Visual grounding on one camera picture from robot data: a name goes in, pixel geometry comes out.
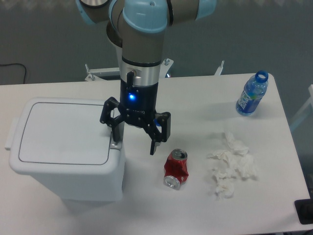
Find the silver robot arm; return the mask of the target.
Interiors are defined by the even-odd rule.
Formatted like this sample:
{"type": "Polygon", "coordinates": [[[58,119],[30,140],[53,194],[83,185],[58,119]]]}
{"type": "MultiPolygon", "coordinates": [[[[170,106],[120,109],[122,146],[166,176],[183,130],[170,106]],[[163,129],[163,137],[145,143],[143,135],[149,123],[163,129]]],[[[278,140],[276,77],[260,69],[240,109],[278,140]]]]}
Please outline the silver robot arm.
{"type": "Polygon", "coordinates": [[[175,24],[211,15],[214,0],[78,0],[82,18],[107,23],[107,37],[118,52],[120,98],[105,101],[100,122],[122,139],[127,123],[151,138],[150,153],[170,137],[171,115],[156,111],[165,30],[175,24]]]}

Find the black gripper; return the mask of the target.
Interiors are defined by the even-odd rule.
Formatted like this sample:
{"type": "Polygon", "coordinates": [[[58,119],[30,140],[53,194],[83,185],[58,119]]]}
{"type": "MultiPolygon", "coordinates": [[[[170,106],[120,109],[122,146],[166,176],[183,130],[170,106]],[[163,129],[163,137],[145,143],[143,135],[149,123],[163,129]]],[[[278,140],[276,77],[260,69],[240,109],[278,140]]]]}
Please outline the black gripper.
{"type": "Polygon", "coordinates": [[[150,155],[154,155],[161,142],[167,142],[171,134],[171,114],[156,113],[157,90],[158,83],[128,88],[125,81],[120,81],[120,102],[114,97],[107,99],[100,116],[100,122],[111,128],[114,142],[123,140],[125,122],[144,128],[151,138],[150,155]],[[120,115],[111,117],[115,108],[120,115]],[[154,119],[157,119],[160,127],[156,126],[154,119]]]}

